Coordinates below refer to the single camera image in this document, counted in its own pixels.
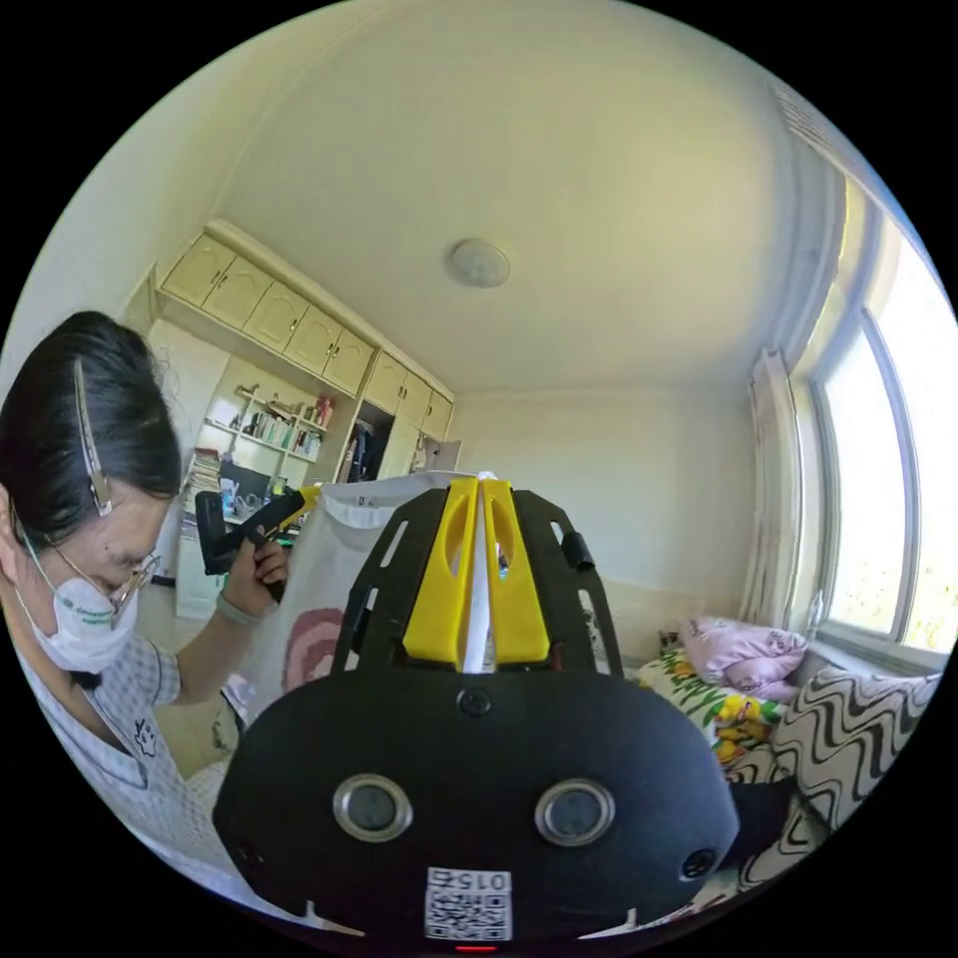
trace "yellow bracket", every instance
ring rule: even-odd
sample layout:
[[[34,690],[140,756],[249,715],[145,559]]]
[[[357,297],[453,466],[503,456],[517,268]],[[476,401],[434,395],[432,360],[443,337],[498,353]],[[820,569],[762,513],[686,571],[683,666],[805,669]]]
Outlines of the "yellow bracket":
[[[549,636],[519,529],[512,488],[508,482],[486,479],[482,499],[496,663],[502,666],[544,662],[549,656]],[[505,579],[499,575],[497,544],[509,564]]]
[[[412,659],[462,671],[469,629],[478,479],[453,479],[403,639]]]
[[[304,512],[312,512],[316,507],[316,502],[319,499],[319,496],[322,492],[321,486],[303,486],[301,489],[297,489],[296,492],[302,496],[303,505],[302,508],[296,510],[291,516],[287,516],[279,525],[276,527],[280,532],[285,529],[287,526],[295,522]]]

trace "ceiling light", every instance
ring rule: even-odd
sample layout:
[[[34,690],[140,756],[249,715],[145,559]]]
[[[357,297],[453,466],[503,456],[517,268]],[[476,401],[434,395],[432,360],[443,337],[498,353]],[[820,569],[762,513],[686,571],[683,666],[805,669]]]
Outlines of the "ceiling light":
[[[450,256],[452,271],[467,286],[501,286],[510,272],[506,254],[482,239],[465,239]]]

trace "gray wristwatch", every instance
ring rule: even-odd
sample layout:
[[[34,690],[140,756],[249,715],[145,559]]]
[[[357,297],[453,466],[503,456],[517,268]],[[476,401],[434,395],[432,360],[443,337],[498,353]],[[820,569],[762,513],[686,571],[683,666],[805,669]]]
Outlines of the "gray wristwatch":
[[[238,626],[257,626],[262,622],[262,616],[251,616],[248,612],[238,609],[222,592],[217,595],[217,612],[224,619],[229,619]]]

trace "window sill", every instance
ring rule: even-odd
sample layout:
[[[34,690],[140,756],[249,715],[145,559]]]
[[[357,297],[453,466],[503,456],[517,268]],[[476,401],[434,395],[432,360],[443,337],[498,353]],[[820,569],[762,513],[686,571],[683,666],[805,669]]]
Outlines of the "window sill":
[[[876,675],[928,676],[944,672],[948,665],[948,656],[943,653],[873,639],[837,623],[822,623],[810,647],[840,668],[846,668],[840,660],[847,659],[852,671],[866,670]]]

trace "shelf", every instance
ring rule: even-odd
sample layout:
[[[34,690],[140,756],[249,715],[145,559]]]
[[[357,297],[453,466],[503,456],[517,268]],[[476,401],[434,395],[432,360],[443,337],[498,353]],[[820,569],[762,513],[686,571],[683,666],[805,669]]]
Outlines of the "shelf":
[[[258,396],[254,396],[247,389],[242,389],[242,388],[237,389],[237,396],[240,399],[245,399],[248,402],[252,402],[257,406],[262,406],[271,415],[280,416],[280,417],[290,416],[291,422],[297,425],[301,425],[304,428],[311,430],[312,432],[325,433],[325,431],[328,429],[328,426],[320,426],[319,423],[316,422],[314,419],[306,419],[305,416],[293,415],[292,413],[282,412],[279,409],[277,409],[276,411],[273,411],[270,409],[270,406],[273,403],[272,399],[260,399]]]
[[[266,442],[265,439],[258,439],[256,436],[248,436],[244,432],[240,432],[238,429],[233,429],[231,426],[226,426],[221,422],[216,422],[215,419],[204,419],[203,422],[204,425],[212,426],[213,429],[221,429],[223,432],[228,432],[231,436],[235,436],[237,439],[244,439],[246,442],[253,442],[257,446],[265,446],[266,449],[272,449],[274,452],[284,452],[287,456],[292,456],[293,459],[301,459],[303,462],[316,461],[309,456],[304,456],[301,452],[292,452],[289,449],[285,449],[276,442]]]

